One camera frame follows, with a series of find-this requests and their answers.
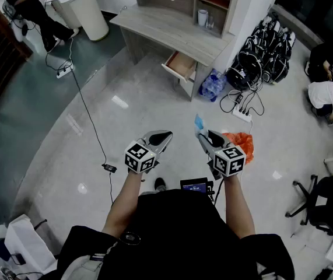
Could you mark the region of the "white round pedestal table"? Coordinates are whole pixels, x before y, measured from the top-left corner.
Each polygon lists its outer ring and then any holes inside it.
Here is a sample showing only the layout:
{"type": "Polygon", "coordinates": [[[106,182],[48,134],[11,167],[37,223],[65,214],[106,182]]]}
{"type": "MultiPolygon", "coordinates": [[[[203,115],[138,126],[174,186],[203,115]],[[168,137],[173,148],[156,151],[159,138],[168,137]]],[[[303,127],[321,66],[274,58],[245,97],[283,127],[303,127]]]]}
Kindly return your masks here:
{"type": "Polygon", "coordinates": [[[100,41],[109,33],[96,0],[46,0],[70,29],[83,28],[91,41],[100,41]]]}

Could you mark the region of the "wooden desk drawer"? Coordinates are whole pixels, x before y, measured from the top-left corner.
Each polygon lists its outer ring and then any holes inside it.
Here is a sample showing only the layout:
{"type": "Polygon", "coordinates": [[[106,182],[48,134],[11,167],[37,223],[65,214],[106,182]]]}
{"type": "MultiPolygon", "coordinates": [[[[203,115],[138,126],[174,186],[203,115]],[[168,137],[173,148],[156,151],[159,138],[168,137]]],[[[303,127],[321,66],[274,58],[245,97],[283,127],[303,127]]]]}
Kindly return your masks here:
{"type": "Polygon", "coordinates": [[[184,82],[189,80],[192,73],[196,70],[196,66],[196,60],[179,51],[175,51],[165,63],[162,63],[162,67],[167,72],[184,82]]]}

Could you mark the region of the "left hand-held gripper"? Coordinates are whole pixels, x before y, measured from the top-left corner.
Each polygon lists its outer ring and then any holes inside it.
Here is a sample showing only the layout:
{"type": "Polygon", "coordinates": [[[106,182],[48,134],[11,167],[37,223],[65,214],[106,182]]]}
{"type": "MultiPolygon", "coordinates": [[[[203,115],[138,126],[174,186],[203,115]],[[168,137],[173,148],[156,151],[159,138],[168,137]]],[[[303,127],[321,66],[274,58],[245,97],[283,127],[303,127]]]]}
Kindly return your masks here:
{"type": "Polygon", "coordinates": [[[127,168],[136,174],[149,173],[159,164],[160,154],[166,150],[172,135],[171,131],[155,130],[132,141],[125,150],[124,163],[127,168]]]}

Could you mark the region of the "orange plastic bag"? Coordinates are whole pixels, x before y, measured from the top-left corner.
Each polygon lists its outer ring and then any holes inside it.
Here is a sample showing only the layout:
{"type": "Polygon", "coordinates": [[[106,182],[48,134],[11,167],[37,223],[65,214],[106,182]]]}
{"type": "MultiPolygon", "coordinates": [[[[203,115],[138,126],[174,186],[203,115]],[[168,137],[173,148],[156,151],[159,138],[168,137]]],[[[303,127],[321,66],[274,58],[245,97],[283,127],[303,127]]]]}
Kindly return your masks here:
{"type": "Polygon", "coordinates": [[[242,148],[246,154],[246,164],[249,164],[254,158],[253,136],[245,132],[223,133],[233,144],[242,148]]]}

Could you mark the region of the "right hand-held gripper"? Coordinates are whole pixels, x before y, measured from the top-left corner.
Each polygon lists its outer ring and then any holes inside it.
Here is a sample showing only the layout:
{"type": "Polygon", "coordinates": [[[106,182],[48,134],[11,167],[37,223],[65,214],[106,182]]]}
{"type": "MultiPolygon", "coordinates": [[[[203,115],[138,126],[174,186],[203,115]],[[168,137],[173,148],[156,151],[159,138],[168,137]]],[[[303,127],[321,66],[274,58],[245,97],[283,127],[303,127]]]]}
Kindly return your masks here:
{"type": "Polygon", "coordinates": [[[199,143],[209,156],[208,166],[214,180],[230,177],[242,172],[246,163],[246,154],[227,136],[209,130],[207,135],[198,135],[199,143]]]}

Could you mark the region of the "person's black shoe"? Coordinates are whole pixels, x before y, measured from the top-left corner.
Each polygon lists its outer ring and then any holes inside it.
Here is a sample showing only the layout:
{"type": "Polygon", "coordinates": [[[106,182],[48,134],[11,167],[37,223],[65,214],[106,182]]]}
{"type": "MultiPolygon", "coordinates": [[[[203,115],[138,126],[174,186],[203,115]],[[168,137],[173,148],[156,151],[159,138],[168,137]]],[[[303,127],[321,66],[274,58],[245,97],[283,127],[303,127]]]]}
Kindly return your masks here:
{"type": "Polygon", "coordinates": [[[162,192],[167,190],[166,183],[161,177],[158,177],[155,180],[154,188],[156,192],[162,192]]]}

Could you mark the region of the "white cup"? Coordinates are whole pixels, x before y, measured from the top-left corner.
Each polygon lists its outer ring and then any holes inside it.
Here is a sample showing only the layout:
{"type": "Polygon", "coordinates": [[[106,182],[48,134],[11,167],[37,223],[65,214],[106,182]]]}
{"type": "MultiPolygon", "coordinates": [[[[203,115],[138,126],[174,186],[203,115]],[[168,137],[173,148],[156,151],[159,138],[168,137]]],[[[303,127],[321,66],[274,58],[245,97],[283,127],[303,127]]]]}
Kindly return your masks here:
{"type": "Polygon", "coordinates": [[[206,21],[208,20],[208,11],[206,9],[198,9],[198,25],[205,27],[206,21]]]}

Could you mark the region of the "person's grey trouser leg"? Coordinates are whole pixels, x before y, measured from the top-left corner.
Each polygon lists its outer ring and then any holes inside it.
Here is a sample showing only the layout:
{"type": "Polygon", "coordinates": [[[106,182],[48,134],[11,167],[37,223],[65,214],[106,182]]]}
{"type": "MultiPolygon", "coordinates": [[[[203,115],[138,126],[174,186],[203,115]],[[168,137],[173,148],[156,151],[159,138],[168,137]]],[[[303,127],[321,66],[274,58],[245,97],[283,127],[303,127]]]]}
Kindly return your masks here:
{"type": "Polygon", "coordinates": [[[162,190],[154,190],[154,191],[144,191],[139,196],[144,196],[144,195],[149,195],[149,194],[157,194],[157,193],[164,192],[164,191],[167,191],[167,190],[162,189],[162,190]]]}

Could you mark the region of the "black office chair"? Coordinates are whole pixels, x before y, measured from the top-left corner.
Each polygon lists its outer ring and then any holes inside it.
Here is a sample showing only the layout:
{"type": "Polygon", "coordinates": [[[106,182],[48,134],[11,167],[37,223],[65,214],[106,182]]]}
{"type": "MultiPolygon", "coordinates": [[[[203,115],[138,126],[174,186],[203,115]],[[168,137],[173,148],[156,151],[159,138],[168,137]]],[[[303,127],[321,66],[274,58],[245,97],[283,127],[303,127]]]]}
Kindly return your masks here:
{"type": "Polygon", "coordinates": [[[316,229],[333,236],[333,176],[319,179],[317,175],[310,176],[311,190],[306,190],[299,180],[294,180],[292,186],[298,187],[304,195],[304,203],[293,212],[285,213],[292,218],[301,212],[306,213],[300,221],[302,226],[310,224],[316,229]]]}

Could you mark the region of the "pack of water bottles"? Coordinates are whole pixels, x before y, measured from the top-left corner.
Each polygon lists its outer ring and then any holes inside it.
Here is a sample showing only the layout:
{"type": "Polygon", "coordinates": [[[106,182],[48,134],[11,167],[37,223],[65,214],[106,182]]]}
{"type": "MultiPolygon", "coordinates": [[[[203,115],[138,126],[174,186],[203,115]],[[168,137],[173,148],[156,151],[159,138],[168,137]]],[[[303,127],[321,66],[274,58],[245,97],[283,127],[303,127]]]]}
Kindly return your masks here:
{"type": "Polygon", "coordinates": [[[226,83],[226,75],[213,69],[199,87],[199,94],[210,102],[214,102],[220,92],[224,89],[226,83]]]}

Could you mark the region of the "white storage box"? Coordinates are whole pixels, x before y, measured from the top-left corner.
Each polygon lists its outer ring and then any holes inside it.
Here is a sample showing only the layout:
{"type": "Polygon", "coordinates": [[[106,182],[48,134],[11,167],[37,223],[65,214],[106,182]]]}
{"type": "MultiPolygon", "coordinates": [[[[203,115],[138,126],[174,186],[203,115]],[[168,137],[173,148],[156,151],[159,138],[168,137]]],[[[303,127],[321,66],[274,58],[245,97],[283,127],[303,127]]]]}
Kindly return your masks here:
{"type": "Polygon", "coordinates": [[[20,254],[24,259],[23,265],[15,266],[15,273],[21,278],[38,280],[57,268],[57,260],[25,214],[8,225],[5,246],[11,255],[20,254]]]}

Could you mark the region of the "black device with screen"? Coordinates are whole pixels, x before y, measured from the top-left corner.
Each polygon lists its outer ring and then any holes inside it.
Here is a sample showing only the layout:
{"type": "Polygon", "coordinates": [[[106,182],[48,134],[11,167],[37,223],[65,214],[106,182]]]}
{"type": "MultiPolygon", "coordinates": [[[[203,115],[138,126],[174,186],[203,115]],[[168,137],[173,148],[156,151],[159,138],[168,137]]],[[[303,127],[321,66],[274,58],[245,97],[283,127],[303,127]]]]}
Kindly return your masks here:
{"type": "Polygon", "coordinates": [[[204,178],[192,178],[180,181],[180,188],[186,191],[197,191],[206,194],[213,201],[213,181],[204,178]]]}

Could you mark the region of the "person's right forearm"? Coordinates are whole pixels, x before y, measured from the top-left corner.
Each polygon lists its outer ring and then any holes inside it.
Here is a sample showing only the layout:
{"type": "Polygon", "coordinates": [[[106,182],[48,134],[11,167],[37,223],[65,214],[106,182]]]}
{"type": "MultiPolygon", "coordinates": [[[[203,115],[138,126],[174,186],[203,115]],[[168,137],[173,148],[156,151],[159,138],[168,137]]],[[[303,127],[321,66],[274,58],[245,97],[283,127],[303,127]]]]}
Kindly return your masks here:
{"type": "Polygon", "coordinates": [[[253,217],[236,175],[225,177],[226,224],[240,238],[255,234],[253,217]]]}

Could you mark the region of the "person's left forearm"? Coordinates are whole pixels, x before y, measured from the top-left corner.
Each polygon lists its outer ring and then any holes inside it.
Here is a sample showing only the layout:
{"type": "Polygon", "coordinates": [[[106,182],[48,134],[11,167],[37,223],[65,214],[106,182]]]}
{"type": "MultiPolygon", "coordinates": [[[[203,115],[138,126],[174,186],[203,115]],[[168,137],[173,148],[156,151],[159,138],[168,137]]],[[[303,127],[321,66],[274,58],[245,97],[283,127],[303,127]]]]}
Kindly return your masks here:
{"type": "Polygon", "coordinates": [[[119,238],[127,228],[138,205],[142,173],[129,172],[124,185],[108,213],[103,233],[119,238]]]}

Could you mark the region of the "small blue packet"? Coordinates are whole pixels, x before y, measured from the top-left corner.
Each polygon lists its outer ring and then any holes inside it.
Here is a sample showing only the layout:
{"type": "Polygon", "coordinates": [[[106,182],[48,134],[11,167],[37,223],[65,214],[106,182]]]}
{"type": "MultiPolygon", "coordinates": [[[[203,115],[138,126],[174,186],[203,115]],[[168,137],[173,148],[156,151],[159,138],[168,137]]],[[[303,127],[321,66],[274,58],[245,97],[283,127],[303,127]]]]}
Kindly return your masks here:
{"type": "Polygon", "coordinates": [[[195,125],[195,136],[196,137],[198,137],[199,135],[208,134],[208,130],[204,127],[204,121],[198,114],[196,114],[196,116],[195,116],[194,125],[195,125]]]}

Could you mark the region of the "grey wooden desk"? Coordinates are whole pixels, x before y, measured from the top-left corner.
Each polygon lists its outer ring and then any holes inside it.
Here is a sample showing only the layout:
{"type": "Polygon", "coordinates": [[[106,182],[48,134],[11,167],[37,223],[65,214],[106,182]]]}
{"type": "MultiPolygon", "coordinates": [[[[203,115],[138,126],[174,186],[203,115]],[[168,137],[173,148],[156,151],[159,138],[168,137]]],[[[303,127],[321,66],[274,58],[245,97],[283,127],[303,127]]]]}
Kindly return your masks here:
{"type": "Polygon", "coordinates": [[[123,9],[110,22],[120,27],[133,64],[149,52],[160,53],[168,60],[179,51],[196,60],[196,70],[187,82],[173,75],[175,80],[192,85],[188,92],[190,99],[197,95],[213,63],[234,39],[231,33],[223,38],[216,37],[194,25],[182,13],[151,6],[134,5],[123,9]]]}

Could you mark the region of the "person's black shirt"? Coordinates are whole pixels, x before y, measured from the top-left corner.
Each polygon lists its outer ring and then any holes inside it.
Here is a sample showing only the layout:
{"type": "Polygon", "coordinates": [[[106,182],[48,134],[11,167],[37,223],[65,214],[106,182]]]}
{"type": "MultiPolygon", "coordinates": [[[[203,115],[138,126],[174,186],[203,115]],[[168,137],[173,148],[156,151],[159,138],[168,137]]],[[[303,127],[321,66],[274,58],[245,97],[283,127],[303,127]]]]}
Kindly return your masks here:
{"type": "Polygon", "coordinates": [[[167,190],[140,196],[125,232],[137,246],[74,226],[58,259],[57,280],[81,256],[106,253],[98,280],[295,280],[276,234],[240,239],[201,192],[167,190]]]}

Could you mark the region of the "round black badge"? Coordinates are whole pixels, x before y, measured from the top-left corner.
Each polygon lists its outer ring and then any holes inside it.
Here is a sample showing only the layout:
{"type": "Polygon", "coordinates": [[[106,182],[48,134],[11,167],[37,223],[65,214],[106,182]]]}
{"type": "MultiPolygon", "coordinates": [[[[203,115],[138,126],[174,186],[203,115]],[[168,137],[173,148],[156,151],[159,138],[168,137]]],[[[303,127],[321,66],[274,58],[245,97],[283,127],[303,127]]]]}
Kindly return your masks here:
{"type": "Polygon", "coordinates": [[[129,246],[137,246],[141,242],[140,236],[134,232],[124,232],[119,240],[129,246]]]}

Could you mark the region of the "white power strip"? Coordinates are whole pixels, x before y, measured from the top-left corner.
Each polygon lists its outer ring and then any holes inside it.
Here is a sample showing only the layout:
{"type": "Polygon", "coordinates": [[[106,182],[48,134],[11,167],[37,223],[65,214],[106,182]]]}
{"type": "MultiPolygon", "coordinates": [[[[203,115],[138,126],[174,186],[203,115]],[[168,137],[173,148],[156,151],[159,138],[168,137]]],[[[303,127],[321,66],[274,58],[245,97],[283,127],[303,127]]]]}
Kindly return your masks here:
{"type": "Polygon", "coordinates": [[[74,65],[70,64],[70,65],[58,70],[57,74],[56,74],[57,79],[60,79],[63,76],[67,75],[68,73],[72,72],[73,69],[74,69],[74,65]]]}
{"type": "Polygon", "coordinates": [[[244,109],[242,109],[239,105],[235,105],[232,110],[232,115],[243,120],[246,123],[252,122],[252,115],[247,114],[244,109]]]}

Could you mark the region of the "pile of black white headsets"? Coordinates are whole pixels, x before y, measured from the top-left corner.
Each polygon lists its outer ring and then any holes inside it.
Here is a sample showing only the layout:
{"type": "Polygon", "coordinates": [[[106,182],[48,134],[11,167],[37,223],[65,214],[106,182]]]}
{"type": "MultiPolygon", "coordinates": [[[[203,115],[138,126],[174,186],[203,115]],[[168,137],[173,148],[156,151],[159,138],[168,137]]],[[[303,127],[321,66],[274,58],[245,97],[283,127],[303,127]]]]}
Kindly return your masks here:
{"type": "Polygon", "coordinates": [[[276,15],[266,16],[227,69],[228,82],[240,91],[259,91],[264,83],[279,83],[289,72],[294,43],[293,31],[282,28],[276,15]]]}

